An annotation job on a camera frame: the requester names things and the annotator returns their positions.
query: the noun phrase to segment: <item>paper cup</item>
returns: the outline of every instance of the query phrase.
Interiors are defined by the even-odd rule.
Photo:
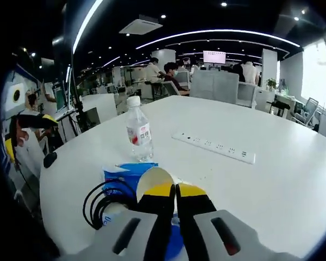
[[[166,172],[164,169],[161,169],[160,167],[153,167],[149,169],[141,176],[137,184],[137,201],[140,201],[147,190],[164,183],[174,184],[174,180],[168,172]]]

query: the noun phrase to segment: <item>plastic bottle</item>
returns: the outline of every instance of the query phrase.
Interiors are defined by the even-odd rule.
[[[150,125],[140,109],[140,97],[129,97],[127,106],[127,132],[134,157],[140,162],[149,161],[153,156],[153,144]]]

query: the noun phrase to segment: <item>electrical outlet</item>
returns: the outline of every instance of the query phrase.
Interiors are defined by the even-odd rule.
[[[184,132],[175,133],[172,135],[172,138],[246,163],[255,163],[255,153],[224,146],[221,142],[213,142],[209,139],[198,138]]]

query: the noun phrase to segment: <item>bottle label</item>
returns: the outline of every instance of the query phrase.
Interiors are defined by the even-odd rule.
[[[127,127],[128,137],[131,143],[134,145],[143,145],[151,140],[151,131],[149,123],[141,126],[140,128]]]

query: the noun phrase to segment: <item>blue tissue pack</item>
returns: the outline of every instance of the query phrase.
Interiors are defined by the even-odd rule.
[[[158,163],[126,163],[122,165],[117,165],[123,169],[119,172],[110,172],[107,170],[104,171],[105,181],[110,181],[112,179],[120,179],[126,182],[136,193],[137,184],[141,176],[152,167],[158,167]],[[109,189],[106,191],[107,195],[111,194],[121,194],[118,190],[111,190],[113,188],[121,189],[126,195],[133,196],[133,193],[130,189],[120,182],[110,182],[103,186],[103,190]]]

